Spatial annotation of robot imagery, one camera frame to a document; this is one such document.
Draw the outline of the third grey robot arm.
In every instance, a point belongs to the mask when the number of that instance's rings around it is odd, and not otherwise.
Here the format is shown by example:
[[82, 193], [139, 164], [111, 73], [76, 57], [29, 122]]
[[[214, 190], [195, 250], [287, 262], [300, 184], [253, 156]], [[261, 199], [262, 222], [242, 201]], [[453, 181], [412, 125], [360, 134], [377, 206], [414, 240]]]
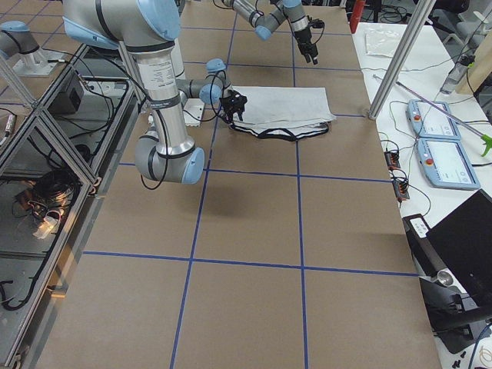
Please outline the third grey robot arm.
[[30, 28], [21, 21], [1, 23], [1, 56], [9, 60], [20, 59], [13, 70], [19, 76], [46, 77], [50, 75], [65, 53], [42, 48], [32, 35]]

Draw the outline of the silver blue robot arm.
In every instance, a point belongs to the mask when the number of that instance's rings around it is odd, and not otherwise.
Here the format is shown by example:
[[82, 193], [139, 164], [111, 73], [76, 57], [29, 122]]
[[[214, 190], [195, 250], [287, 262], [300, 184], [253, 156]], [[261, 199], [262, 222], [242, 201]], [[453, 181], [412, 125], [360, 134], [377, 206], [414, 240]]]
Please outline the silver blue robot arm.
[[66, 34], [86, 45], [123, 45], [135, 60], [153, 126], [138, 139], [135, 165], [142, 178], [195, 184], [204, 151], [187, 133], [171, 52], [180, 35], [173, 1], [65, 1]]
[[312, 18], [304, 11], [302, 1], [270, 1], [271, 12], [265, 13], [258, 1], [222, 1], [224, 8], [235, 11], [254, 28], [263, 41], [268, 40], [284, 22], [287, 22], [299, 52], [307, 63], [318, 63], [317, 41], [312, 40], [311, 29], [324, 29], [324, 22]]

